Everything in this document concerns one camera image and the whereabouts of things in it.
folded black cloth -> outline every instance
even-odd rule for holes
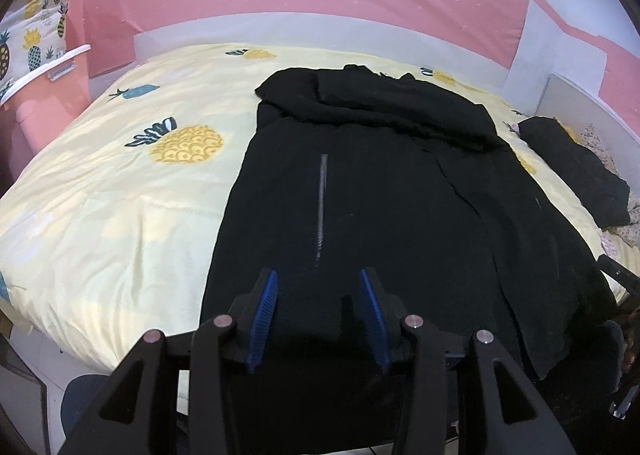
[[[263,366],[228,381],[248,453],[392,438],[402,377],[376,375],[363,267],[442,330],[492,330],[532,377],[613,313],[589,248],[483,106],[357,66],[286,69],[256,92],[201,314],[226,312],[263,267],[278,272]]]
[[[533,117],[518,127],[520,137],[574,191],[598,227],[631,222],[628,184],[607,170],[589,148],[574,142],[556,120]]]

bed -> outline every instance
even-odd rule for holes
[[[409,72],[482,104],[498,134],[595,257],[603,234],[568,186],[514,133],[526,116],[427,67],[314,48],[194,45],[118,79],[40,152],[0,200],[4,308],[61,349],[111,371],[150,328],[196,329],[226,200],[255,131],[254,89],[292,66]],[[612,235],[633,271],[640,251]],[[612,279],[617,301],[624,289]],[[188,382],[178,409],[186,412]]]

gray zipper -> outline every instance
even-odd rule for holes
[[[320,156],[320,180],[318,182],[318,234],[316,235],[316,267],[320,262],[322,241],[324,240],[324,194],[326,193],[327,154]]]

pineapple print bed sheet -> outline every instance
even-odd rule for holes
[[[195,329],[226,200],[255,131],[254,89],[286,67],[348,63],[394,77],[410,72],[483,104],[594,255],[603,252],[580,201],[508,128],[523,117],[495,96],[428,64],[198,45],[125,74],[0,200],[0,272],[15,310],[60,348],[107,371],[149,328],[167,335]],[[620,286],[612,288],[620,297]],[[182,411],[186,396],[182,380]]]

white headboard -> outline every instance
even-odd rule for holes
[[[640,138],[607,104],[567,78],[551,74],[536,115],[556,117],[578,133],[593,124],[620,176],[640,194]]]

